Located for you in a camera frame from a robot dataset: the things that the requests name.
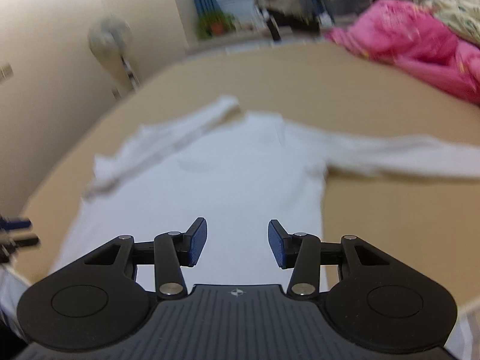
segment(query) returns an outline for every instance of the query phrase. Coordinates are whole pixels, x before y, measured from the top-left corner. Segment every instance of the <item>standing fan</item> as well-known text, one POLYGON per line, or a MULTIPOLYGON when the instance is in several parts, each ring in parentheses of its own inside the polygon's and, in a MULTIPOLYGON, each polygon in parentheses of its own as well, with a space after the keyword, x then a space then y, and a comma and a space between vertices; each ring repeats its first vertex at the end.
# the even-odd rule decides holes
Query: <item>standing fan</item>
POLYGON ((131 40, 130 26, 125 20, 115 15, 99 20, 88 32, 88 43, 93 54, 101 57, 119 56, 131 85, 136 91, 140 83, 125 59, 125 52, 131 40))

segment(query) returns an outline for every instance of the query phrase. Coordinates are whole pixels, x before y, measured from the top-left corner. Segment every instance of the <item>gray ribbed panel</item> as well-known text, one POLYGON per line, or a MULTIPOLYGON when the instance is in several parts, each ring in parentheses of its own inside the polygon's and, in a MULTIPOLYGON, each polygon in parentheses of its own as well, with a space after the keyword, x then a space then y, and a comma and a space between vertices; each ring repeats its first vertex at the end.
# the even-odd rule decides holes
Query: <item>gray ribbed panel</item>
POLYGON ((196 286, 186 299, 162 302, 143 328, 106 349, 63 354, 38 344, 19 360, 448 360, 442 349, 377 354, 333 331, 311 302, 279 286, 196 286), (244 291, 235 296, 231 291, 244 291))

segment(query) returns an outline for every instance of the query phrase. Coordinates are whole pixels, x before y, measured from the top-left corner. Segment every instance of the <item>extended sleeve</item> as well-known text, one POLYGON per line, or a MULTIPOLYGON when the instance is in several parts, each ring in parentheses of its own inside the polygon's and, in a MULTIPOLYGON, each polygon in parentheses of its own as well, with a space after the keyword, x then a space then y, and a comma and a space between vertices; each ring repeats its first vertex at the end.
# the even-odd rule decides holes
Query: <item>extended sleeve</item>
POLYGON ((444 142, 427 135, 371 138, 299 125, 291 130, 310 161, 321 159, 328 167, 349 173, 480 178, 480 147, 444 142))
POLYGON ((87 194, 108 190, 139 170, 161 161, 205 134, 230 112, 238 109, 237 98, 221 96, 216 102, 180 119, 141 126, 113 157, 95 156, 95 178, 87 194))

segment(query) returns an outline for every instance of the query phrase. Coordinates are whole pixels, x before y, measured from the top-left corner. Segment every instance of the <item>potted plant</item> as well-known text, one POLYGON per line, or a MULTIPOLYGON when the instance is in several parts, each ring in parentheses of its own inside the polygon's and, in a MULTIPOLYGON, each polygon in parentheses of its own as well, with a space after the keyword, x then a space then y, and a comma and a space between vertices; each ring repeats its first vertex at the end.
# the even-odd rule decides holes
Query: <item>potted plant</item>
POLYGON ((208 11, 198 19, 198 37, 208 39, 235 30, 234 15, 221 10, 208 11))

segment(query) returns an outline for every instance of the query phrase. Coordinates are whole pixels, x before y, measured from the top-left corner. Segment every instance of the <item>bed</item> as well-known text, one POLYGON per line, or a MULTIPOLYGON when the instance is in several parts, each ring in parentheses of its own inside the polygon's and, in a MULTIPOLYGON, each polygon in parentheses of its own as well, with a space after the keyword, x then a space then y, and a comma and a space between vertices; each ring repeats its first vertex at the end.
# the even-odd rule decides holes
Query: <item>bed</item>
MULTIPOLYGON (((140 124, 188 114, 223 93, 237 96, 242 109, 279 112, 328 131, 429 134, 480 146, 476 106, 330 43, 179 63, 100 120, 30 198, 23 215, 32 220, 42 246, 19 255, 16 274, 33 283, 49 273, 92 179, 95 154, 113 155, 140 124)), ((478 358, 470 341, 478 329, 479 200, 478 182, 333 174, 323 202, 324 240, 358 235, 445 286, 461 316, 450 347, 462 358, 478 358)), ((327 275, 335 283, 335 271, 327 275)))

